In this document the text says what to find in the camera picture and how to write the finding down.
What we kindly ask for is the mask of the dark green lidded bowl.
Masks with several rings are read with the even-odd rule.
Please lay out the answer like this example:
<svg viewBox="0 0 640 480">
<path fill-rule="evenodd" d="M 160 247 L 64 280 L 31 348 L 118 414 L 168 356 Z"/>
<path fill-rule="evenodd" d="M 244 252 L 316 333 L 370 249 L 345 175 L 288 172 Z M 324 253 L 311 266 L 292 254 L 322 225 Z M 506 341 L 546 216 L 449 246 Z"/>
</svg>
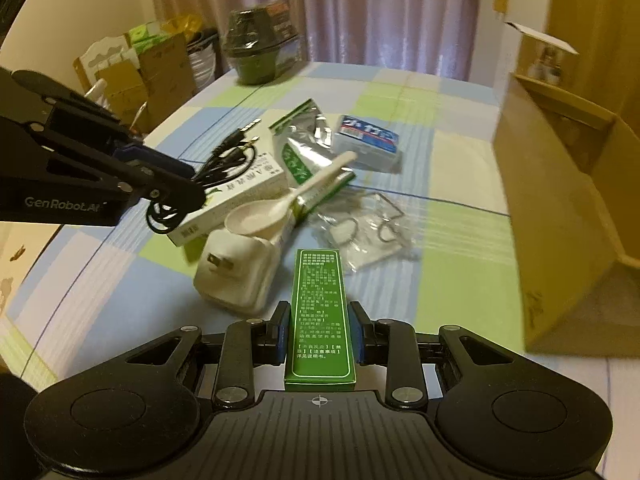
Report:
<svg viewBox="0 0 640 480">
<path fill-rule="evenodd" d="M 280 0 L 231 11 L 222 50 L 247 86 L 273 81 L 302 59 L 290 8 Z"/>
</svg>

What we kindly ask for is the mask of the white plastic spoon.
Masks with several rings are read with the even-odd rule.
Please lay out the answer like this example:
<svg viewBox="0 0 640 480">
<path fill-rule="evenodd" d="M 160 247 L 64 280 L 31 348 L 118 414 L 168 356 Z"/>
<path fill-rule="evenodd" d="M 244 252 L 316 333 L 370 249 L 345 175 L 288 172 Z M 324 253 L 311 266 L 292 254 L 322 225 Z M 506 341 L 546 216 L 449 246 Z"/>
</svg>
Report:
<svg viewBox="0 0 640 480">
<path fill-rule="evenodd" d="M 285 196 L 273 200 L 253 200 L 236 207 L 224 220 L 224 227 L 233 234 L 243 236 L 253 236 L 270 230 L 285 219 L 297 197 L 333 179 L 345 166 L 356 159 L 355 152 L 344 152 L 336 156 L 329 166 L 318 171 Z"/>
</svg>

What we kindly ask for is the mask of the brown cardboard boxes stack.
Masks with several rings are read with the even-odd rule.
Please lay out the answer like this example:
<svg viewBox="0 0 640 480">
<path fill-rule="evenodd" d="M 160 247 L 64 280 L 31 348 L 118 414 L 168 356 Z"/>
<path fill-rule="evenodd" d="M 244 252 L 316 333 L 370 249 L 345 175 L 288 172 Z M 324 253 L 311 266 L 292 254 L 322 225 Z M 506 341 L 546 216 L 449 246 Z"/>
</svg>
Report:
<svg viewBox="0 0 640 480">
<path fill-rule="evenodd" d="M 145 136 L 220 74 L 218 30 L 198 14 L 105 37 L 73 62 L 90 100 Z"/>
</svg>

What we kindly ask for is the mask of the green white tube box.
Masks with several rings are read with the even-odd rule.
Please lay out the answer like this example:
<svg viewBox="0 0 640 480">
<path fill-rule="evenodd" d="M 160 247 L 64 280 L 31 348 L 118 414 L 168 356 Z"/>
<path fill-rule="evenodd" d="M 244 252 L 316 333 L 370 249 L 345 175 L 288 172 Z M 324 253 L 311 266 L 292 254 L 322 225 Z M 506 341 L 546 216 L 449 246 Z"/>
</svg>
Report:
<svg viewBox="0 0 640 480">
<path fill-rule="evenodd" d="M 292 205 L 295 225 L 299 226 L 317 207 L 332 198 L 356 178 L 350 170 L 342 170 L 337 176 L 317 184 L 311 190 L 299 195 Z"/>
</svg>

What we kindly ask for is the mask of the white ointment box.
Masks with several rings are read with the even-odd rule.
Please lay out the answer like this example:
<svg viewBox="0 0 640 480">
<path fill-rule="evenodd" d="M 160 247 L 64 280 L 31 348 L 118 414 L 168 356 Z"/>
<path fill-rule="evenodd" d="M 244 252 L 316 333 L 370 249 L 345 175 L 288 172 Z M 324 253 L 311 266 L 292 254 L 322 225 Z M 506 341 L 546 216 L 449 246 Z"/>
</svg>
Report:
<svg viewBox="0 0 640 480">
<path fill-rule="evenodd" d="M 222 226 L 228 213 L 236 207 L 253 200 L 271 200 L 286 192 L 285 171 L 271 154 L 259 154 L 244 174 L 207 190 L 205 205 L 188 214 L 168 238 L 175 246 L 183 246 Z"/>
</svg>

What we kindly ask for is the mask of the white product box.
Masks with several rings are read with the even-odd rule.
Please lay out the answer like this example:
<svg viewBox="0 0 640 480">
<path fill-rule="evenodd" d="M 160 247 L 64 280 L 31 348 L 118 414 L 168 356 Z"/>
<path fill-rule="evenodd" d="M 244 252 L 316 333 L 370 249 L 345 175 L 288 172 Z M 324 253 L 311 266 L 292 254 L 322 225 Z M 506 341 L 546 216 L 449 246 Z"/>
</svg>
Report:
<svg viewBox="0 0 640 480">
<path fill-rule="evenodd" d="M 515 75 L 559 87 L 566 62 L 579 55 L 568 42 L 514 21 L 506 22 L 506 33 L 506 70 Z"/>
</svg>

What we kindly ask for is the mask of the silver green foil pouch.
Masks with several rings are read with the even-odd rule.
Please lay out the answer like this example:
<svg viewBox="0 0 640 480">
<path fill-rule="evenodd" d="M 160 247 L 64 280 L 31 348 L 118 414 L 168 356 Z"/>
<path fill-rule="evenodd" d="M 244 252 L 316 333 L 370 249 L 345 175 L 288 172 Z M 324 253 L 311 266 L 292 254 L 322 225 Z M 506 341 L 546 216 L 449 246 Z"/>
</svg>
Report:
<svg viewBox="0 0 640 480">
<path fill-rule="evenodd" d="M 274 157 L 292 188 L 332 162 L 332 130 L 313 99 L 295 107 L 270 125 L 269 130 Z"/>
</svg>

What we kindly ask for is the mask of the purple curtain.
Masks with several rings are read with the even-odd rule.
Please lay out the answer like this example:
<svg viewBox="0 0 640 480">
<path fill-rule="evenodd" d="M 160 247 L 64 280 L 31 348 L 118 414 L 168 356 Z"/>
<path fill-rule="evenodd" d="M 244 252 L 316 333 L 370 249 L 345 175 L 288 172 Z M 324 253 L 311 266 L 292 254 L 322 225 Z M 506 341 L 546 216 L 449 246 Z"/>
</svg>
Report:
<svg viewBox="0 0 640 480">
<path fill-rule="evenodd" d="M 198 14 L 224 34 L 232 11 L 276 0 L 153 0 L 162 18 Z M 468 78 L 480 0 L 280 0 L 311 61 Z"/>
</svg>

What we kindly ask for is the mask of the white power adapter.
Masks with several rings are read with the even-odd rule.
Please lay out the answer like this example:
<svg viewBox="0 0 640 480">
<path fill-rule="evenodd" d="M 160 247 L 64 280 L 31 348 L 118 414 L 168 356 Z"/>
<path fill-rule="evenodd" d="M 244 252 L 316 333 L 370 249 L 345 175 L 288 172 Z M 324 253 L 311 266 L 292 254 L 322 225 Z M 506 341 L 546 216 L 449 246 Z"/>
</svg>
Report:
<svg viewBox="0 0 640 480">
<path fill-rule="evenodd" d="M 207 237 L 193 285 L 216 306 L 254 315 L 265 307 L 288 232 L 271 238 L 233 234 L 227 229 Z"/>
</svg>

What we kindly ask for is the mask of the cardboard box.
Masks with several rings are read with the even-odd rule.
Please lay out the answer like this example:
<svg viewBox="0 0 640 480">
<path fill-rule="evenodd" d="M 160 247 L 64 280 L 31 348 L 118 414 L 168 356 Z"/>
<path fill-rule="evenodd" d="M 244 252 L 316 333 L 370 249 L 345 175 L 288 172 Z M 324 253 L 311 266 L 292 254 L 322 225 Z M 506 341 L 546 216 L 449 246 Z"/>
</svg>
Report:
<svg viewBox="0 0 640 480">
<path fill-rule="evenodd" d="M 533 353 L 639 354 L 639 138 L 609 110 L 512 75 L 494 137 Z"/>
</svg>

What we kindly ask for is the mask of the clear plastic bag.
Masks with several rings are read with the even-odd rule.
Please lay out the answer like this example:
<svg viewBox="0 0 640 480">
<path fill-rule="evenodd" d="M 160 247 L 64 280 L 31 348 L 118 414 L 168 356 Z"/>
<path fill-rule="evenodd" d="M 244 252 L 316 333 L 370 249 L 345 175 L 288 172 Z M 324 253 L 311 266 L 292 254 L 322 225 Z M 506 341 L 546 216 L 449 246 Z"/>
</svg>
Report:
<svg viewBox="0 0 640 480">
<path fill-rule="evenodd" d="M 336 196 L 309 217 L 314 236 L 340 254 L 349 273 L 418 254 L 418 236 L 408 211 L 380 192 Z"/>
</svg>

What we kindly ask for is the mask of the green medicine box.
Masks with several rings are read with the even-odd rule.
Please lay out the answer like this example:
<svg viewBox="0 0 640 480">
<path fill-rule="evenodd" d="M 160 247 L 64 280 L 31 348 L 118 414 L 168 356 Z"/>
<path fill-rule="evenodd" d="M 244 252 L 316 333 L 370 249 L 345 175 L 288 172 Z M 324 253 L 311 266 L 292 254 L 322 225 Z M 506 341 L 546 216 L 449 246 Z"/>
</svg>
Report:
<svg viewBox="0 0 640 480">
<path fill-rule="evenodd" d="M 299 249 L 284 388 L 352 391 L 356 379 L 340 253 L 334 249 Z"/>
</svg>

